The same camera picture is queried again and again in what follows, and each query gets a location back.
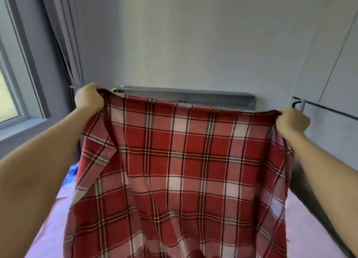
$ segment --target person's right arm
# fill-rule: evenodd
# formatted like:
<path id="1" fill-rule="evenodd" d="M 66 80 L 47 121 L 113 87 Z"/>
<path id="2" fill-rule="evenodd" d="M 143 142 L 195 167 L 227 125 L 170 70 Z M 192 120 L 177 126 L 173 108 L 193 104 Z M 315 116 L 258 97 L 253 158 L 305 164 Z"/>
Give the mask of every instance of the person's right arm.
<path id="1" fill-rule="evenodd" d="M 311 188 L 334 228 L 358 257 L 358 172 L 309 140 L 310 120 L 300 111 L 284 108 L 276 125 L 290 143 Z"/>

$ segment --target window sill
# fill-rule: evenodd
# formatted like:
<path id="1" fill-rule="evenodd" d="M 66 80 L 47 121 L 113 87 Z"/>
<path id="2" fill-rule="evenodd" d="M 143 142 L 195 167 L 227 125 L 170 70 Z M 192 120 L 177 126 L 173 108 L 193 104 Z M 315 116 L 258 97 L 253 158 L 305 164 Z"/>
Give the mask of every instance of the window sill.
<path id="1" fill-rule="evenodd" d="M 21 132 L 30 129 L 34 126 L 37 126 L 47 119 L 40 119 L 40 118 L 30 118 L 23 122 L 17 123 L 13 126 L 9 126 L 5 129 L 0 130 L 0 142 L 4 141 L 7 138 L 10 138 L 14 135 L 20 134 Z"/>

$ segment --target window pane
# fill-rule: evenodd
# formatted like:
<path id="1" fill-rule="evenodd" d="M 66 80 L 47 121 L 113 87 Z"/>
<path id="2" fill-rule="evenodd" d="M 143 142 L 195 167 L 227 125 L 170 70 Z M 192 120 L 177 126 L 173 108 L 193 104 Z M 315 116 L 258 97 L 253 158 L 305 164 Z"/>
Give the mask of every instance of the window pane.
<path id="1" fill-rule="evenodd" d="M 17 116 L 19 116 L 18 109 L 0 70 L 0 122 Z"/>

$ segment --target checkered cloth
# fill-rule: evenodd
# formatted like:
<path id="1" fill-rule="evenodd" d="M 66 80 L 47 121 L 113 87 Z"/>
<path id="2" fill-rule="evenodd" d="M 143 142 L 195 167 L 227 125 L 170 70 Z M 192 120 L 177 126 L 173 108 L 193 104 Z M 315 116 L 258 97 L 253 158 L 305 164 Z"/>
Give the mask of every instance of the checkered cloth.
<path id="1" fill-rule="evenodd" d="M 65 258 L 286 257 L 293 153 L 278 111 L 101 91 L 65 230 Z"/>

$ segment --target person's left arm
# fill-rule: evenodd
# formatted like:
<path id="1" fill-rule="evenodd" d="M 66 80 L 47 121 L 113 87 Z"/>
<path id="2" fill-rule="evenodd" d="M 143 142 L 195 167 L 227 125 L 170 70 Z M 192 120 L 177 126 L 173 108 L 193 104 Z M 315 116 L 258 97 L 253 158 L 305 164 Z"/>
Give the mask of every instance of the person's left arm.
<path id="1" fill-rule="evenodd" d="M 0 161 L 2 257 L 24 257 L 49 214 L 87 121 L 103 107 L 96 89 L 81 88 L 72 113 Z"/>

